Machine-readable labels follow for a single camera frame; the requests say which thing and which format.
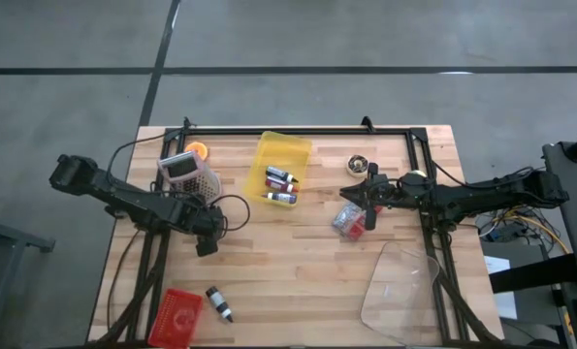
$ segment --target red plastic crate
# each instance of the red plastic crate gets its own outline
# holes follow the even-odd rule
[[[202,297],[168,289],[152,325],[148,343],[166,349],[187,348],[201,311]]]

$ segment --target clear plastic sheet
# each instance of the clear plastic sheet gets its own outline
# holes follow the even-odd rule
[[[386,243],[364,298],[364,325],[405,346],[437,343],[433,282],[438,273],[438,262],[424,251]]]

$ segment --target yellow plastic bin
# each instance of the yellow plastic bin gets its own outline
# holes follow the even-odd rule
[[[262,134],[258,142],[258,151],[253,159],[253,165],[249,169],[247,183],[245,184],[245,196],[252,201],[275,204],[284,207],[294,207],[299,203],[299,193],[294,204],[281,203],[265,199],[262,195],[275,192],[274,189],[265,185],[268,166],[274,166],[293,175],[299,183],[299,188],[304,187],[305,170],[311,153],[311,141],[298,137],[278,134],[267,131]]]

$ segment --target orange lid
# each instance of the orange lid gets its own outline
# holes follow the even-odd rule
[[[208,148],[203,143],[199,142],[189,143],[187,147],[184,148],[185,152],[191,150],[197,152],[198,155],[200,155],[200,158],[202,158],[202,160],[206,160],[208,157]]]

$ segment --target butcher block tabletop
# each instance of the butcher block tabletop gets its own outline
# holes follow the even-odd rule
[[[463,179],[452,128],[423,127],[428,131],[433,160],[451,175]],[[138,138],[158,136],[165,129],[142,127]],[[339,188],[361,181],[346,172],[348,158],[354,154],[363,155],[378,164],[380,173],[398,178],[410,171],[404,136],[300,137],[311,140],[312,149],[306,176],[299,178],[303,185],[296,207],[250,201],[249,223],[238,231],[227,233],[218,243],[219,251],[203,258],[196,254],[194,237],[172,232],[163,279],[164,291],[177,288],[204,297],[191,345],[400,345],[406,344],[404,339],[408,336],[399,342],[396,335],[389,334],[402,332],[418,333],[414,344],[440,344],[431,308],[415,312],[423,316],[410,322],[414,329],[407,328],[408,325],[385,329],[387,322],[384,320],[398,319],[400,310],[397,305],[378,302],[380,295],[369,292],[372,276],[381,271],[384,274],[385,269],[391,272],[396,264],[393,260],[386,260],[385,253],[381,254],[384,246],[386,251],[424,253],[418,212],[384,208],[378,214],[376,229],[365,232],[357,241],[340,237],[331,226],[346,203],[338,194]],[[202,142],[208,147],[206,162],[218,173],[223,194],[242,196],[259,140],[260,136],[186,137],[186,143]],[[149,188],[150,182],[156,178],[161,146],[161,139],[135,145],[127,177],[129,183],[145,190]],[[424,169],[423,158],[420,158],[420,168]],[[455,185],[444,174],[439,174],[437,181]],[[227,198],[219,205],[230,226],[243,222],[246,212],[242,202]],[[107,298],[113,276],[124,248],[136,232],[127,219],[118,220],[115,224],[88,340],[99,338],[107,330]],[[459,226],[451,234],[452,252],[464,298],[487,328],[496,336],[503,337],[476,230]],[[122,265],[112,296],[112,322],[133,296],[143,240],[144,233],[138,234]],[[398,257],[397,254],[387,255],[392,259]],[[217,287],[230,305],[233,324],[223,320],[209,303],[205,290],[210,286]],[[386,288],[385,297],[393,299],[398,289]],[[369,296],[374,294],[374,297],[365,300],[366,293]],[[140,338],[144,335],[148,305],[149,297],[141,310]],[[455,321],[448,298],[445,306],[455,337]]]

